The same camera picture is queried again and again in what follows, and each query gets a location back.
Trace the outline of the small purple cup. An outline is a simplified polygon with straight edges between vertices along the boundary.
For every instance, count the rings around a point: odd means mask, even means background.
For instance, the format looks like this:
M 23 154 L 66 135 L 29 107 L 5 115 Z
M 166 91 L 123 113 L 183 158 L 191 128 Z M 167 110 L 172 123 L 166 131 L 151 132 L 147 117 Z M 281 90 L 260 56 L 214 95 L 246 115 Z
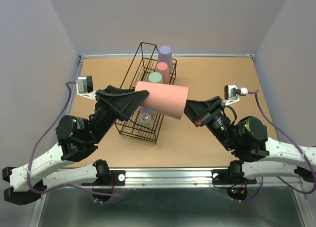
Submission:
M 151 110 L 151 109 L 148 109 L 148 108 L 146 108 L 146 107 L 144 107 L 144 106 L 140 106 L 140 112 L 143 114 L 143 113 L 148 113 L 150 116 L 153 116 L 155 113 L 156 113 L 156 111 L 154 111 L 154 110 Z

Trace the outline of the pink cup front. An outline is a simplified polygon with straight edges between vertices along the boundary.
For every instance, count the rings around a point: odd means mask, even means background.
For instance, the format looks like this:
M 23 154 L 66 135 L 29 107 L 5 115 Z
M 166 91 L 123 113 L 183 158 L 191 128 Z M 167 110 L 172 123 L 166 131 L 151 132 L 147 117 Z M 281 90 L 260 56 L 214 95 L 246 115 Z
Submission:
M 141 106 L 180 120 L 184 113 L 189 88 L 172 84 L 139 81 L 135 91 L 146 90 L 149 95 Z

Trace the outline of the pink cup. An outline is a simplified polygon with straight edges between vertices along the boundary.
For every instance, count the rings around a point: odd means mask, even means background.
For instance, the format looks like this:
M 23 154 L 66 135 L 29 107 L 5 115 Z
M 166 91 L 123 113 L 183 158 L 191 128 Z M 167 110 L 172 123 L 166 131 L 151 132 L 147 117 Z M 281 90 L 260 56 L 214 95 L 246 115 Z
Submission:
M 146 90 L 149 95 L 141 106 L 180 120 L 184 113 L 189 88 L 172 84 L 139 81 L 135 91 Z
M 170 71 L 169 67 L 165 62 L 159 62 L 156 65 L 155 72 L 158 72 L 162 76 L 164 84 L 169 84 L 170 82 Z

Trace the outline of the clear glass cup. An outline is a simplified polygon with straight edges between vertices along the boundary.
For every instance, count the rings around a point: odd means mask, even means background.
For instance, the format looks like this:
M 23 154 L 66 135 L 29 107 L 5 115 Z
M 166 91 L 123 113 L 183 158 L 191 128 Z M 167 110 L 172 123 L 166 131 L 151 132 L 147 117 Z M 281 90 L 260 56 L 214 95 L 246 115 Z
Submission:
M 153 128 L 153 117 L 148 113 L 142 113 L 139 118 L 140 129 L 148 130 Z

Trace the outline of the green cup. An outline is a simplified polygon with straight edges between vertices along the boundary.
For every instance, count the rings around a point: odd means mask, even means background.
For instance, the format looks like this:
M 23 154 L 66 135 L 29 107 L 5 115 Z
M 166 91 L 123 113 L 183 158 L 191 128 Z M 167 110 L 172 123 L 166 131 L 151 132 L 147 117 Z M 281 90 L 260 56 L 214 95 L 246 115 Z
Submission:
M 163 77 L 159 72 L 152 72 L 148 76 L 148 82 L 163 83 Z

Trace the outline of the black wire dish rack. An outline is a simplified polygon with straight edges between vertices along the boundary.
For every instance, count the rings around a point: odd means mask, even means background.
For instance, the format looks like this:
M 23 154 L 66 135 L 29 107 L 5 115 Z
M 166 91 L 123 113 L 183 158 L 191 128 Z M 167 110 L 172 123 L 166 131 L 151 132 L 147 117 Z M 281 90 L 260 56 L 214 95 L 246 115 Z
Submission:
M 141 42 L 121 83 L 121 89 L 134 89 L 137 82 L 148 81 L 157 62 L 157 45 Z M 115 126 L 120 135 L 156 144 L 163 118 L 161 113 L 151 115 L 137 109 L 129 120 L 117 120 Z

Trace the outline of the pink cup back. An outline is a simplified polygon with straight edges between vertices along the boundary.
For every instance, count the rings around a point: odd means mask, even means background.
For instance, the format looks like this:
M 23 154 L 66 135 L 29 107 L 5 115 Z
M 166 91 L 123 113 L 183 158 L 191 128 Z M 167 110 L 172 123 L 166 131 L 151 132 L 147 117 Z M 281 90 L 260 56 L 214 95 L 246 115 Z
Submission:
M 169 67 L 165 62 L 159 62 L 156 65 L 155 72 L 158 72 L 162 76 L 164 84 L 169 84 L 170 82 L 170 71 Z

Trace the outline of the large purple cup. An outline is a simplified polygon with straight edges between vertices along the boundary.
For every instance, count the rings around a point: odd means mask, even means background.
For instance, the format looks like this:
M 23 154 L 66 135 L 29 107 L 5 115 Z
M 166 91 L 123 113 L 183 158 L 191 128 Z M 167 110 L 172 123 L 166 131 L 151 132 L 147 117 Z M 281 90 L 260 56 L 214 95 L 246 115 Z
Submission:
M 169 72 L 172 72 L 173 62 L 172 62 L 172 49 L 170 46 L 163 45 L 158 50 L 158 63 L 165 62 L 168 65 Z

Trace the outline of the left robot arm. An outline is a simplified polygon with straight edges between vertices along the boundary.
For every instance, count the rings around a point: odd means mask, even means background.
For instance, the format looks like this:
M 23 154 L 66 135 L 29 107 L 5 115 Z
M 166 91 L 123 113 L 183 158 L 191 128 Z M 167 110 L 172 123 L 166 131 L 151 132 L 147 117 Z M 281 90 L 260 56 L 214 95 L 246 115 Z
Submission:
M 79 96 L 96 102 L 88 118 L 59 115 L 55 129 L 57 143 L 48 151 L 20 167 L 6 167 L 2 178 L 9 183 L 4 190 L 4 200 L 16 205 L 26 205 L 39 200 L 44 194 L 65 187 L 79 189 L 81 184 L 110 185 L 112 176 L 105 160 L 97 160 L 87 166 L 64 170 L 65 166 L 89 157 L 117 120 L 127 121 L 149 96 L 149 91 L 119 89 L 111 85 L 103 90 L 92 88 Z

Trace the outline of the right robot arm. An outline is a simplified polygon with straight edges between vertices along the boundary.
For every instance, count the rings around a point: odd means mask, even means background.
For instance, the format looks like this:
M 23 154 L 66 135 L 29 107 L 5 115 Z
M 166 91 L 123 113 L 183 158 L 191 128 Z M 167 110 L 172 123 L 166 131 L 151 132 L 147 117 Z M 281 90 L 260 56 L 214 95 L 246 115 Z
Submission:
M 236 160 L 214 171 L 215 185 L 255 184 L 259 177 L 295 177 L 316 181 L 314 148 L 287 144 L 268 136 L 267 127 L 256 117 L 230 121 L 220 97 L 207 101 L 187 100 L 184 113 L 196 126 L 205 126 Z

